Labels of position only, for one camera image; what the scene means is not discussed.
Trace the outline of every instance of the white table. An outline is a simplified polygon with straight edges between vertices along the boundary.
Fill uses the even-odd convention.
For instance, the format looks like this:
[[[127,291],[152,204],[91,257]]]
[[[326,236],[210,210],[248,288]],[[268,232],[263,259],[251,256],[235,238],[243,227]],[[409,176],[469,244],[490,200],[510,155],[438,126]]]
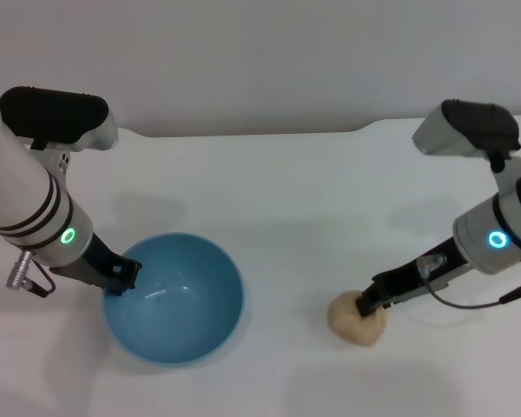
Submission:
[[[204,235],[241,269],[246,313],[214,357],[157,369],[111,341],[97,288],[58,278],[46,300],[3,288],[16,250],[0,238],[0,416],[520,417],[521,301],[466,312],[419,298],[390,310],[373,349],[326,327],[336,295],[442,242],[495,192],[484,161],[422,156],[419,123],[187,138],[120,129],[114,149],[73,155],[69,191],[113,250]],[[520,266],[473,272],[442,295],[490,301],[519,284]]]

